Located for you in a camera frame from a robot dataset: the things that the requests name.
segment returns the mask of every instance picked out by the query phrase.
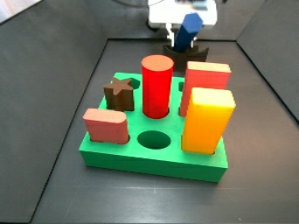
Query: white robot part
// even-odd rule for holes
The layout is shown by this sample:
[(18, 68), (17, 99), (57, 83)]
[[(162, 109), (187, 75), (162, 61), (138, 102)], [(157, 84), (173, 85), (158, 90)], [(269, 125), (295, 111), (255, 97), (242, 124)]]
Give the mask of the white robot part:
[(197, 12), (203, 20), (203, 29), (211, 29), (218, 22), (218, 8), (214, 0), (203, 2), (181, 3), (175, 0), (149, 0), (149, 24), (153, 28), (163, 28), (173, 24), (179, 29), (185, 16)]

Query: hole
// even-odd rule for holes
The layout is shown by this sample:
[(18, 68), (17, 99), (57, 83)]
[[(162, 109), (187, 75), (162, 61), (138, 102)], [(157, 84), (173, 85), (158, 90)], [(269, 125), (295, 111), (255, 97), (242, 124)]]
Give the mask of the hole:
[(141, 88), (141, 80), (135, 79), (135, 78), (130, 78), (133, 81), (131, 81), (131, 87), (134, 89), (138, 89)]
[(181, 91), (181, 92), (183, 91), (183, 84), (185, 84), (185, 82), (181, 81), (181, 82), (179, 82), (179, 91)]
[(146, 148), (153, 150), (161, 150), (171, 144), (171, 138), (157, 130), (143, 132), (137, 140)]

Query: shape sorter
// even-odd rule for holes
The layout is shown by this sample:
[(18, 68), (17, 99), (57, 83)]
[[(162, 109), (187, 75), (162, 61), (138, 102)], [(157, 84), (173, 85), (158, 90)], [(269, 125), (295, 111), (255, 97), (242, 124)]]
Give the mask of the shape sorter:
[[(117, 73), (121, 80), (142, 81), (142, 74)], [(223, 139), (214, 155), (185, 152), (182, 135), (185, 117), (179, 116), (185, 78), (173, 77), (170, 113), (151, 119), (143, 113), (143, 85), (135, 88), (135, 111), (126, 111), (130, 141), (127, 144), (98, 143), (85, 136), (79, 152), (87, 166), (129, 172), (142, 172), (183, 179), (219, 182), (229, 169)], [(106, 97), (99, 105), (107, 109)]]

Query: cylinder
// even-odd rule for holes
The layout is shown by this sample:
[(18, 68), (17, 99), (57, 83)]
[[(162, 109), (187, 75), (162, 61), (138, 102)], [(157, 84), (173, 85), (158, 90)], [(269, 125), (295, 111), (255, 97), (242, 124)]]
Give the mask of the cylinder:
[(147, 56), (143, 66), (143, 112), (154, 119), (169, 115), (174, 61), (163, 55)]

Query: gray table surface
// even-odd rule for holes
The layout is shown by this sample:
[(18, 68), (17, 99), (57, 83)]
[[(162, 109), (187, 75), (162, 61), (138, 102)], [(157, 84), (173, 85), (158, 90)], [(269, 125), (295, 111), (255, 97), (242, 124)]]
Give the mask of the gray table surface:
[(222, 181), (167, 178), (91, 168), (79, 153), (82, 116), (103, 97), (115, 72), (141, 73), (158, 40), (110, 40), (79, 105), (33, 223), (299, 221), (298, 124), (235, 42), (201, 42), (210, 62), (229, 63), (238, 104), (225, 133)]

